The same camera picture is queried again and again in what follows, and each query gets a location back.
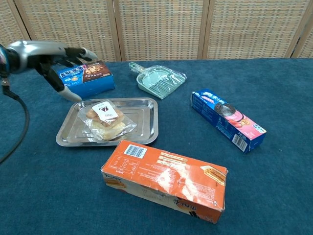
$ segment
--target food label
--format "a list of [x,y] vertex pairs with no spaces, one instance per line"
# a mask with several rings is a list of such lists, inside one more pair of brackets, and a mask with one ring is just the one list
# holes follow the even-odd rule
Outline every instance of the food label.
[[102,121],[118,117],[112,105],[107,101],[93,106],[92,109],[98,114]]

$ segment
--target robot finger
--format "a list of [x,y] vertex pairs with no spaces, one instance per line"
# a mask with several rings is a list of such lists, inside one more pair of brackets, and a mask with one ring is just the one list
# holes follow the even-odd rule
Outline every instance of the robot finger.
[[74,63],[74,64],[77,64],[77,65],[82,65],[83,62],[81,62],[79,59],[77,58],[67,58],[68,61]]
[[73,67],[74,65],[68,61],[69,59],[64,59],[64,60],[61,60],[59,61],[58,63],[61,64],[61,65],[64,65],[66,67]]
[[73,102],[81,101],[81,97],[69,90],[67,86],[64,86],[62,80],[58,74],[50,67],[50,64],[39,64],[37,68],[43,74],[45,80],[53,87],[53,89],[65,99]]
[[85,51],[85,53],[80,53],[80,55],[84,60],[92,61],[92,60],[98,59],[97,55],[93,53],[91,50],[88,50],[84,47],[83,47],[83,50]]

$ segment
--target orange box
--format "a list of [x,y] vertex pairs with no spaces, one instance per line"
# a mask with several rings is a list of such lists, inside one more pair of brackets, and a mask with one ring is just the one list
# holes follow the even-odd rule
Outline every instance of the orange box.
[[224,207],[225,167],[130,141],[102,166],[107,186],[217,223]]

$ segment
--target blue and pink box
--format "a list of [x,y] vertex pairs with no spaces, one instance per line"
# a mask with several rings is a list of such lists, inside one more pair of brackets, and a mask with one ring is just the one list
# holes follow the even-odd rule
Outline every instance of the blue and pink box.
[[259,146],[266,130],[209,89],[192,92],[191,106],[244,153]]

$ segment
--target stainless steel tray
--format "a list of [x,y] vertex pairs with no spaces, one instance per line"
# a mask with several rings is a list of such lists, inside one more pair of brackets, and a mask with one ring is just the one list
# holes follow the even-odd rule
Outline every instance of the stainless steel tray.
[[130,140],[140,144],[153,142],[158,136],[157,102],[151,98],[114,98],[110,99],[137,127],[120,138],[111,141],[91,141],[91,131],[77,116],[82,105],[90,105],[102,99],[90,99],[75,103],[70,108],[57,136],[56,142],[60,146],[110,146],[119,142]]

